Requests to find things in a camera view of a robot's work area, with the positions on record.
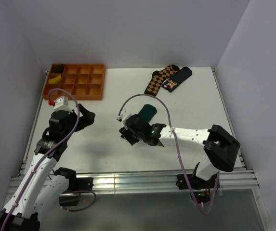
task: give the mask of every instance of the argyle sock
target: argyle sock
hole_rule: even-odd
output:
[[[172,92],[190,76],[192,76],[192,71],[188,67],[183,67],[178,73],[167,79],[162,84],[162,87]]]
[[[152,74],[152,79],[147,85],[144,94],[156,96],[161,84],[164,80],[170,78],[174,74],[180,71],[180,68],[176,65],[169,65],[161,71],[154,71]]]

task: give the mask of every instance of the white work surface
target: white work surface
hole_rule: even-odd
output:
[[[96,114],[94,124],[72,135],[68,148],[55,169],[67,167],[78,173],[180,169],[175,147],[151,147],[142,141],[131,146],[118,132],[123,125],[116,120],[120,107],[132,95],[144,93],[152,73],[161,69],[163,68],[107,69],[103,100],[79,101],[87,110]],[[174,92],[169,93],[161,88],[157,94],[170,111],[173,127],[202,129],[218,124],[231,133],[211,68],[191,69],[192,76]],[[125,108],[135,114],[147,103],[157,109],[150,124],[168,124],[165,109],[151,97],[136,97]],[[73,101],[69,105],[72,109],[76,108]],[[26,169],[37,142],[49,125],[52,112],[53,108],[43,100],[28,150]],[[203,150],[181,148],[181,154],[186,169],[193,169],[197,162],[207,160]],[[239,157],[235,167],[242,167]]]

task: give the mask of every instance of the checkered sock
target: checkered sock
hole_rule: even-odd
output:
[[[180,68],[176,65],[169,65],[161,71],[154,71],[152,74],[152,79],[147,85],[144,94],[156,96],[161,84],[164,80],[170,78],[174,74],[180,71]]]

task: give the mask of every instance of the gray floor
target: gray floor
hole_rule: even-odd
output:
[[[251,190],[224,191],[208,216],[186,192],[99,195],[89,209],[70,213],[56,203],[41,231],[262,231]]]

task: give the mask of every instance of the red object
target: red object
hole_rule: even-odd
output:
[[[53,107],[54,107],[55,102],[54,102],[54,100],[49,100],[49,101],[48,101],[48,104],[49,104],[50,106],[53,106]]]

